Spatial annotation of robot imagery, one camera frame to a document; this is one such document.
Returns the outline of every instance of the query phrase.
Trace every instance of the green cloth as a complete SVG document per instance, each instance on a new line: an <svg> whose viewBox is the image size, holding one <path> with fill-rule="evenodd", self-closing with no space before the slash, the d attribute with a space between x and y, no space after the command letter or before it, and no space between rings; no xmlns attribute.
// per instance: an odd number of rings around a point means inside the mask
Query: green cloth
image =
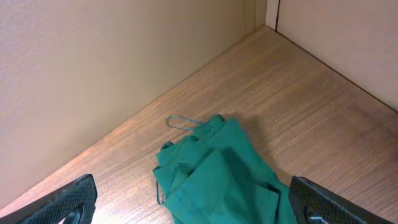
<svg viewBox="0 0 398 224"><path fill-rule="evenodd" d="M175 223L296 223L289 188L235 119L215 115L156 158L153 172Z"/></svg>

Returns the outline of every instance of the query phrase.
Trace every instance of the teal shirt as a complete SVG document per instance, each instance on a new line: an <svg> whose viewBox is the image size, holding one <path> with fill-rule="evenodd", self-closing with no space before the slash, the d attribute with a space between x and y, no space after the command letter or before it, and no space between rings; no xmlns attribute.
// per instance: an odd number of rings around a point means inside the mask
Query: teal shirt
<svg viewBox="0 0 398 224"><path fill-rule="evenodd" d="M153 172L175 223L296 223L289 188L235 119L215 115L156 158Z"/></svg>

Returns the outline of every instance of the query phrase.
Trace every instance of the beige wall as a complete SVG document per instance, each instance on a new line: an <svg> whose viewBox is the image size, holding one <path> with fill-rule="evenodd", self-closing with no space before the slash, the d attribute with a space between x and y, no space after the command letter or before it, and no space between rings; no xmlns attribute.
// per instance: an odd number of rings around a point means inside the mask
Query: beige wall
<svg viewBox="0 0 398 224"><path fill-rule="evenodd" d="M398 110L398 1L280 0L277 30Z"/></svg>
<svg viewBox="0 0 398 224"><path fill-rule="evenodd" d="M247 6L2 1L0 207L244 37Z"/></svg>

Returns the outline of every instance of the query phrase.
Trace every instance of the crumpled green fabric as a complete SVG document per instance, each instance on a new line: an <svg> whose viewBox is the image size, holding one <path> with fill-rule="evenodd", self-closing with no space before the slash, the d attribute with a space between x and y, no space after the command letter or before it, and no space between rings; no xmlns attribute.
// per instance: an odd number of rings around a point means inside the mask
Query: crumpled green fabric
<svg viewBox="0 0 398 224"><path fill-rule="evenodd" d="M296 223L289 188L235 119L215 115L156 158L153 173L176 224Z"/></svg>

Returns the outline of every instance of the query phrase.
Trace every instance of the green garment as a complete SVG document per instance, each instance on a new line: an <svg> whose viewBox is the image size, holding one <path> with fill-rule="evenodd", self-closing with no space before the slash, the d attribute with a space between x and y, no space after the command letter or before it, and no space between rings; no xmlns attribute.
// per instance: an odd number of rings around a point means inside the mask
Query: green garment
<svg viewBox="0 0 398 224"><path fill-rule="evenodd" d="M215 115L156 158L153 172L175 223L296 223L289 188L235 119Z"/></svg>

